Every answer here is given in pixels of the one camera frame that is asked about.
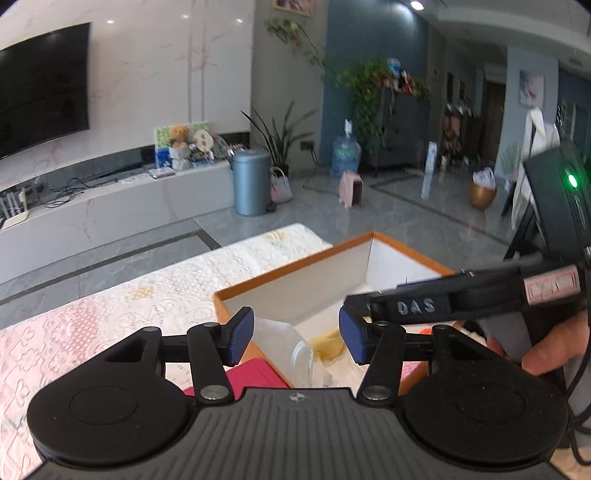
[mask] television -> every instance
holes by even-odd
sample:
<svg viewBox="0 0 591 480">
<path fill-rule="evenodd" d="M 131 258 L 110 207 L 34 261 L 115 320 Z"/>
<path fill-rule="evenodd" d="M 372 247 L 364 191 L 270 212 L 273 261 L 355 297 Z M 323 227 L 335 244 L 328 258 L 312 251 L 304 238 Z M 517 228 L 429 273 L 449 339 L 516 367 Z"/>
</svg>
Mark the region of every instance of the television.
<svg viewBox="0 0 591 480">
<path fill-rule="evenodd" d="M 0 50 L 0 159 L 89 129 L 90 24 Z"/>
</svg>

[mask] white cloth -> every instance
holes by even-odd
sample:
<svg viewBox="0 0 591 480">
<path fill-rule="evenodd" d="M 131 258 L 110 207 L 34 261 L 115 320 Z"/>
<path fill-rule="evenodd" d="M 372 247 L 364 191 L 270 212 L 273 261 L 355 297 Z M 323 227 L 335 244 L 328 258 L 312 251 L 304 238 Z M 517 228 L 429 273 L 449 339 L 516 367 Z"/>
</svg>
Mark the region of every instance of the white cloth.
<svg viewBox="0 0 591 480">
<path fill-rule="evenodd" d="M 542 110 L 532 108 L 525 118 L 525 134 L 523 137 L 523 150 L 521 151 L 521 163 L 513 196 L 513 211 L 511 213 L 511 227 L 517 228 L 517 222 L 523 216 L 529 203 L 535 205 L 534 196 L 531 193 L 530 183 L 525 175 L 523 162 L 545 150 L 560 145 L 560 136 L 554 124 L 545 124 Z"/>
</svg>

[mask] picture frame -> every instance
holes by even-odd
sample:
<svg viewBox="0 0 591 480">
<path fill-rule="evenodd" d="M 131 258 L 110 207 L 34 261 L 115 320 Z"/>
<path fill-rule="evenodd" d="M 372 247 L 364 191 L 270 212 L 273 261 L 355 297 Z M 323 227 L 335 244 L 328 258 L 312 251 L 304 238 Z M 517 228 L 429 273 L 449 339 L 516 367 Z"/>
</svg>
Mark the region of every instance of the picture frame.
<svg viewBox="0 0 591 480">
<path fill-rule="evenodd" d="M 314 16 L 314 0 L 271 0 L 273 8 L 304 17 Z"/>
<path fill-rule="evenodd" d="M 543 75 L 519 71 L 519 104 L 544 109 L 545 78 Z"/>
</svg>

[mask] cardboard box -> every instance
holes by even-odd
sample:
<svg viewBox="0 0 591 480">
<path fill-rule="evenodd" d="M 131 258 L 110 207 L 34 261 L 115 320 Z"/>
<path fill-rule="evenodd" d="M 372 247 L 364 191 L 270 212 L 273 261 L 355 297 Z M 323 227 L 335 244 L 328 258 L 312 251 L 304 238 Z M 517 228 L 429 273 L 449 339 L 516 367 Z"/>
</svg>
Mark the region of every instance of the cardboard box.
<svg viewBox="0 0 591 480">
<path fill-rule="evenodd" d="M 241 307 L 249 306 L 255 317 L 289 323 L 310 341 L 338 327 L 339 309 L 349 294 L 386 290 L 452 273 L 406 245 L 370 232 L 218 291 L 214 302 L 220 323 L 226 323 Z M 407 330 L 418 333 L 425 327 L 413 325 Z M 265 358 L 253 342 L 243 361 L 252 358 Z M 367 369 L 356 365 L 346 348 L 324 366 L 333 375 L 333 386 L 351 387 L 353 393 Z M 401 394 L 426 375 L 425 364 L 407 367 Z M 277 372 L 289 383 L 281 371 Z"/>
</svg>

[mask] human hand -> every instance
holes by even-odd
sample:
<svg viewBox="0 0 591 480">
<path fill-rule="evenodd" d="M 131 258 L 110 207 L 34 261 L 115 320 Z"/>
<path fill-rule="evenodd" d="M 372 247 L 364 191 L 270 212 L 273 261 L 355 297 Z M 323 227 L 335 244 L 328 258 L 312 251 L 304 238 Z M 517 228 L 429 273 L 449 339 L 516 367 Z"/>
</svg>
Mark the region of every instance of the human hand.
<svg viewBox="0 0 591 480">
<path fill-rule="evenodd" d="M 535 376 L 551 372 L 562 367 L 571 358 L 583 355 L 588 340 L 589 325 L 585 310 L 555 326 L 546 338 L 525 354 L 521 367 Z M 494 352 L 505 354 L 496 339 L 488 339 L 487 345 Z"/>
</svg>

